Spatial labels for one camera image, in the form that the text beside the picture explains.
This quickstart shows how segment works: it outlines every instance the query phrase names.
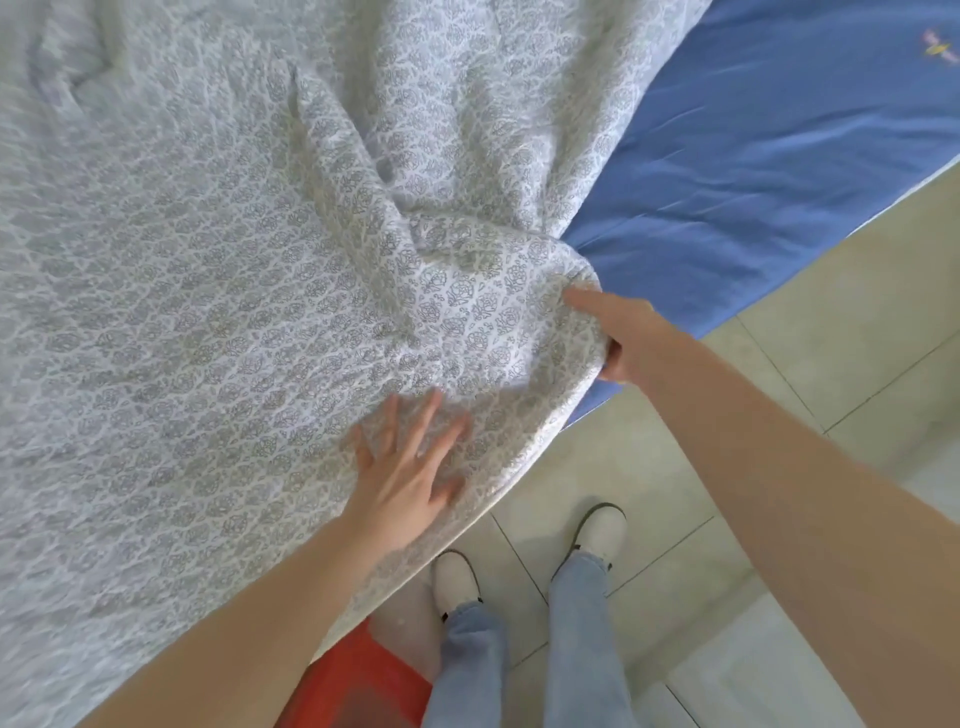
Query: left hand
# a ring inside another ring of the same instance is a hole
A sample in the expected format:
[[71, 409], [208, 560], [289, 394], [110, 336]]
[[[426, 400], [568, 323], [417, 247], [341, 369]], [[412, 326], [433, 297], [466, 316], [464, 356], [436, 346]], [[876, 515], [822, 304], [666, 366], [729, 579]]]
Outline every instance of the left hand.
[[397, 446], [397, 410], [400, 397], [390, 395], [383, 403], [384, 425], [373, 454], [360, 425], [352, 436], [360, 472], [356, 488], [341, 516], [360, 538], [386, 554], [408, 546], [456, 497], [464, 485], [454, 476], [436, 488], [437, 469], [457, 440], [468, 431], [469, 415], [463, 414], [434, 440], [423, 456], [420, 444], [444, 400], [433, 390], [417, 415], [406, 440]]

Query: light blue jeans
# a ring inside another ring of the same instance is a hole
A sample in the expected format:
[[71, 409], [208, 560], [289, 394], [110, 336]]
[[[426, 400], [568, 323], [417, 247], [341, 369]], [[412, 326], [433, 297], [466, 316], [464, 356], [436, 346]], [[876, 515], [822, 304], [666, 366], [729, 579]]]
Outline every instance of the light blue jeans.
[[[606, 567], [583, 551], [553, 577], [544, 728], [636, 728], [606, 592]], [[459, 606], [441, 659], [422, 728], [497, 728], [507, 667], [500, 619], [478, 601]]]

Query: foot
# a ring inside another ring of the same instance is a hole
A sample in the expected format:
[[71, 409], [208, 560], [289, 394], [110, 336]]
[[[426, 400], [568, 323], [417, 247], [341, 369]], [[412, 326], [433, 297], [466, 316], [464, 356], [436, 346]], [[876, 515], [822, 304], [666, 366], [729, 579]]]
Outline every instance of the foot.
[[627, 517], [623, 511], [612, 503], [600, 503], [590, 508], [580, 522], [570, 553], [575, 550], [591, 553], [606, 564], [609, 571], [626, 538]]
[[477, 577], [460, 551], [444, 551], [433, 562], [433, 600], [444, 621], [461, 604], [480, 601]]

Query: hand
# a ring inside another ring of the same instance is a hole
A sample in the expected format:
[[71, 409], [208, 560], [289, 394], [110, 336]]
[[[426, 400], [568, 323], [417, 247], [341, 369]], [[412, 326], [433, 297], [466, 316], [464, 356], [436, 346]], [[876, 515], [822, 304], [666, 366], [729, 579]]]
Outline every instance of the hand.
[[400, 403], [396, 394], [383, 403], [384, 425], [376, 455], [360, 425], [354, 426], [352, 435], [360, 475], [341, 518], [350, 523], [353, 533], [368, 540], [384, 555], [408, 546], [464, 485], [462, 476], [451, 477], [437, 488], [434, 480], [446, 454], [468, 431], [468, 414], [454, 420], [422, 457], [417, 456], [423, 436], [443, 400], [443, 393], [436, 389], [427, 396], [400, 448], [396, 445]]
[[613, 293], [570, 286], [564, 301], [577, 311], [588, 313], [611, 338], [607, 362], [599, 378], [606, 381], [637, 382], [639, 357], [652, 329], [670, 325], [643, 299], [625, 299]]

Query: blue sheet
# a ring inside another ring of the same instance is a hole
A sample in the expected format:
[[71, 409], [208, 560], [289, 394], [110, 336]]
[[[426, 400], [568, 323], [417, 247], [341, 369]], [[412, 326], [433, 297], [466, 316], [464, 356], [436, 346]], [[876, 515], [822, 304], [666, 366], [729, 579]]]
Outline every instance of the blue sheet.
[[959, 61], [957, 0], [714, 0], [564, 239], [703, 336], [960, 155]]

